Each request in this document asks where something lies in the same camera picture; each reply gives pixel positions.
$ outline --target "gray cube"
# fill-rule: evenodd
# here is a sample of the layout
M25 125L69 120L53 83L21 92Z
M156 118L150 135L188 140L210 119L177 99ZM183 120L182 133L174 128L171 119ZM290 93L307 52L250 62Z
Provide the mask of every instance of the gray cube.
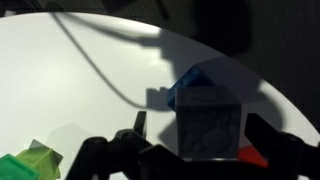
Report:
M241 103L225 87L178 88L176 116L181 157L237 157Z

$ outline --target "blue block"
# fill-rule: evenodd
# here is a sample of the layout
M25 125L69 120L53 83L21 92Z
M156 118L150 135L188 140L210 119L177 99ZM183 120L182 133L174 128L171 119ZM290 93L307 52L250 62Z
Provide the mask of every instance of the blue block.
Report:
M175 111L177 88L214 85L214 82L197 65L194 65L168 90L167 105Z

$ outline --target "green object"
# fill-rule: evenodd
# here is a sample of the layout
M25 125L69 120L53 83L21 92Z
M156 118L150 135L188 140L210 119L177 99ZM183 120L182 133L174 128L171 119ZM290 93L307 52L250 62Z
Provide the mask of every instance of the green object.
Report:
M0 158L0 180L38 180L39 173L7 154Z
M36 169L40 173L39 180L55 180L60 177L58 166L62 156L36 140L33 140L30 148L19 153L16 158Z

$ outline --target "white table surface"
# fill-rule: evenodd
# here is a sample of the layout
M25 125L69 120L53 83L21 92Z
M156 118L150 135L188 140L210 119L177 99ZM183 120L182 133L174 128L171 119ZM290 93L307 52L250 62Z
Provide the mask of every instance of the white table surface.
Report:
M0 157L37 139L64 156L63 179L84 139L111 140L132 127L139 110L147 111L147 139L176 153L175 114L165 110L165 93L152 92L170 88L194 64L243 103L243 123L256 112L308 144L320 140L304 115L251 70L155 26L100 15L28 14L0 19L0 40ZM240 146L248 143L242 129Z

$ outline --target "textured cube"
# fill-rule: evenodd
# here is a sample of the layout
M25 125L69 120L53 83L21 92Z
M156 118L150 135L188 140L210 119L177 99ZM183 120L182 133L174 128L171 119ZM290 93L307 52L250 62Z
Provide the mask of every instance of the textured cube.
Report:
M214 85L213 81L195 65L168 90L167 105L175 111L175 93L177 88Z
M181 157L237 157L241 104L225 87L178 88L176 116Z

